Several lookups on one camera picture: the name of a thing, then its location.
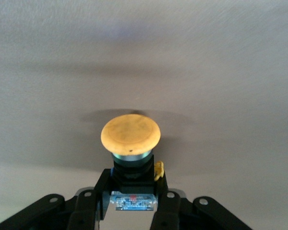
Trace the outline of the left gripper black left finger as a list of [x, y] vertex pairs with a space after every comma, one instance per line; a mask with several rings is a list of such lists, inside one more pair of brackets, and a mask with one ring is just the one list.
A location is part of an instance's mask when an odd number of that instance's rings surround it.
[[105, 169], [94, 188], [84, 188], [69, 200], [49, 194], [0, 223], [0, 230], [97, 230], [109, 195], [111, 169]]

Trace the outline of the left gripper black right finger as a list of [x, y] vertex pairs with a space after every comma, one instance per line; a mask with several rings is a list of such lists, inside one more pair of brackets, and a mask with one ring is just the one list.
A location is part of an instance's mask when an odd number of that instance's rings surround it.
[[192, 202], [168, 188], [166, 176], [154, 174], [158, 203], [152, 230], [250, 230], [251, 228], [209, 196]]

